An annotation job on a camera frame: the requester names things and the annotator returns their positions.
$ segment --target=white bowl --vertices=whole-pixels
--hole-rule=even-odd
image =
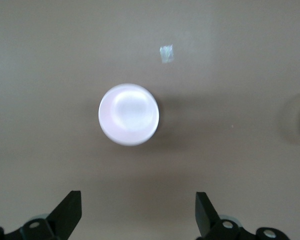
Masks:
[[[117,144],[135,146],[149,140],[159,123],[155,98],[136,84],[111,88],[99,106],[99,122],[105,135]]]

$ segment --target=silver screw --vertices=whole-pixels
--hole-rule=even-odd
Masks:
[[[39,225],[40,225],[40,223],[35,221],[29,225],[29,228],[34,229],[34,228],[38,227]]]
[[[227,229],[232,229],[234,227],[234,225],[229,221],[224,221],[222,224]]]
[[[277,237],[277,235],[269,229],[264,230],[263,233],[264,233],[264,235],[266,235],[268,238],[271,238],[271,239],[274,239]]]

